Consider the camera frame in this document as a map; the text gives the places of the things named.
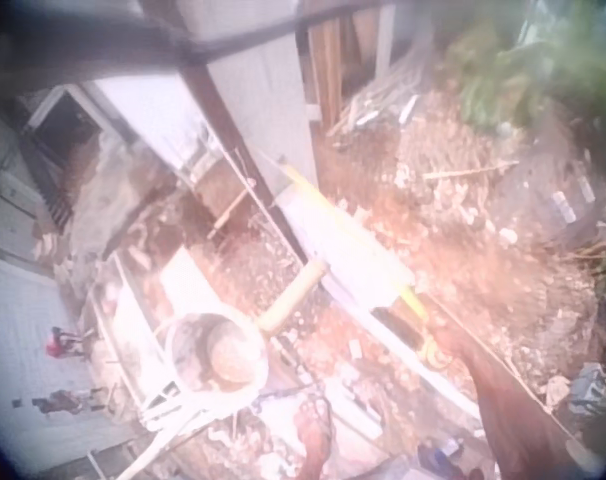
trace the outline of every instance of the red object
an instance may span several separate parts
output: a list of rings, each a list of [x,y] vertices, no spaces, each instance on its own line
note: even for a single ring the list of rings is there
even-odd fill
[[[57,341],[56,338],[50,337],[47,344],[45,344],[45,353],[50,357],[59,358],[65,353],[61,342]]]

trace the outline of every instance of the wooden board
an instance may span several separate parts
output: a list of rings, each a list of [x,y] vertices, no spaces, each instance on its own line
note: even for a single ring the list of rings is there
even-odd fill
[[[310,54],[322,124],[331,128],[341,113],[341,29],[339,20],[310,29]]]

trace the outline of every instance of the dirt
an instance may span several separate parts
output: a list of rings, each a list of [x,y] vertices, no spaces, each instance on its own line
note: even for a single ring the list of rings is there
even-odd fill
[[[497,165],[522,147],[520,132],[497,139],[472,131],[456,105],[432,92],[403,130],[388,121],[340,139],[316,132],[320,187],[351,213],[368,210],[365,226],[414,271],[416,289],[456,312],[542,393],[551,376],[573,378],[582,366],[593,281],[576,263],[506,244],[493,231],[485,206],[504,169],[423,181],[424,173]],[[465,370],[452,370],[473,396]]]

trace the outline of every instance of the construction site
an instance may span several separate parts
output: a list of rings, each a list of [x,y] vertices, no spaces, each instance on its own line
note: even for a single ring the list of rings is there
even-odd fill
[[[606,478],[587,3],[0,7],[16,478]]]

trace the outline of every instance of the wooden post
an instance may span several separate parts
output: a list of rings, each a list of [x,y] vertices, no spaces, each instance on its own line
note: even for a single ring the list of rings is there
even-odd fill
[[[384,76],[390,69],[392,43],[394,41],[394,13],[396,5],[381,7],[379,14],[379,32],[376,47],[375,78]]]
[[[341,26],[328,20],[309,30],[310,56],[323,128],[329,130],[341,114]]]
[[[150,17],[166,21],[176,28],[186,29],[185,22],[173,0],[140,0],[139,3],[143,11]],[[284,239],[286,246],[302,264],[305,264],[307,262],[305,252],[285,215],[275,204],[274,196],[256,166],[232,115],[225,106],[207,66],[182,67],[179,69],[179,73],[185,80],[188,90],[196,100],[209,127],[218,138],[226,153],[225,157],[232,163],[232,168],[237,175],[241,177],[241,182],[248,188],[259,208]]]

